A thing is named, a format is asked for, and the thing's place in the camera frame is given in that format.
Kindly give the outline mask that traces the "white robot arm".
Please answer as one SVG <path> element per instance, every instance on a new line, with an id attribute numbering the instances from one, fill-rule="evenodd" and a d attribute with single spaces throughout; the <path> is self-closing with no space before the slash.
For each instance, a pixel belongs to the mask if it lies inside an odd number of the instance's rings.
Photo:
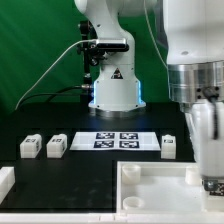
<path id="1" fill-rule="evenodd" d="M 150 22 L 134 36 L 121 19 L 154 14 L 167 55 L 169 99 L 185 114 L 204 189 L 224 180 L 224 0 L 74 0 L 92 36 L 87 59 L 99 67 L 88 107 L 96 115 L 127 114 L 146 107 L 137 72 L 156 70 Z"/>

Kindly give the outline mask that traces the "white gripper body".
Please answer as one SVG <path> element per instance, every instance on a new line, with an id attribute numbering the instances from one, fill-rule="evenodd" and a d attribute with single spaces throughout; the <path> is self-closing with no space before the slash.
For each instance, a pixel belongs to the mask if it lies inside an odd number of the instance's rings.
<path id="1" fill-rule="evenodd" d="M 208 101 L 194 104 L 185 114 L 194 159 L 203 179 L 224 179 L 224 103 L 217 103 L 218 138 L 214 138 L 214 107 Z"/>

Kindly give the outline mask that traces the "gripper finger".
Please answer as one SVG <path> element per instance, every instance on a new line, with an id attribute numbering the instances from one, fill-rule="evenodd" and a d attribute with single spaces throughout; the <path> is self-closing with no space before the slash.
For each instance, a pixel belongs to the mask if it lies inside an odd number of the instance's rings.
<path id="1" fill-rule="evenodd" d="M 205 180 L 203 182 L 204 189 L 206 191 L 216 191 L 218 189 L 218 181 L 217 180 Z"/>

